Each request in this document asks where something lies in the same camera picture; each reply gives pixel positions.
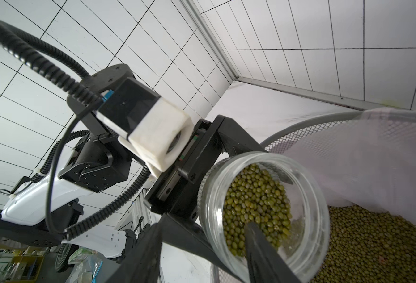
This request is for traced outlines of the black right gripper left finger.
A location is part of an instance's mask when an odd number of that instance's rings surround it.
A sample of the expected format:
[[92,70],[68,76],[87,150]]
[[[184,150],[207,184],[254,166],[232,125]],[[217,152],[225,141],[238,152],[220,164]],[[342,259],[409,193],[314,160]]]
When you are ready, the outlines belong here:
[[160,276],[162,228],[153,224],[130,251],[107,283],[156,283]]

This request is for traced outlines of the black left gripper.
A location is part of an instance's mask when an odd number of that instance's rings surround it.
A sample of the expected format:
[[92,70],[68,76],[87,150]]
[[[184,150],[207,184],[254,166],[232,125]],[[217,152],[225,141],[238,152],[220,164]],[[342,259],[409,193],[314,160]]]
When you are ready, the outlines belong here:
[[158,223],[164,243],[200,256],[242,282],[216,255],[202,227],[187,220],[197,216],[201,181],[223,152],[233,157],[266,150],[230,117],[217,115],[213,122],[201,119],[176,161],[151,187],[144,204],[162,215]]

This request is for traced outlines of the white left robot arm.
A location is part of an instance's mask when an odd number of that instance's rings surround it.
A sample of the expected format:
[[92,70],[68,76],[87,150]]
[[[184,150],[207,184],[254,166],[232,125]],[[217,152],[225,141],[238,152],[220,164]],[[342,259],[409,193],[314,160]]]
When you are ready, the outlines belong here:
[[154,283],[163,244],[233,275],[215,254],[197,194],[223,152],[262,147],[234,119],[191,118],[140,83],[126,64],[89,74],[60,49],[0,20],[0,46],[68,94],[75,119],[42,169],[0,211],[0,236],[74,243],[119,261],[111,283]]

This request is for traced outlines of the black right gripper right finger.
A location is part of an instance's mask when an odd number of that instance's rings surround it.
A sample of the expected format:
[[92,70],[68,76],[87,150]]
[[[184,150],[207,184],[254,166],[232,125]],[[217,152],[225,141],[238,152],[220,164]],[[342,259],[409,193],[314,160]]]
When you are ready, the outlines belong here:
[[250,222],[245,227],[246,259],[251,283],[300,283],[259,226]]

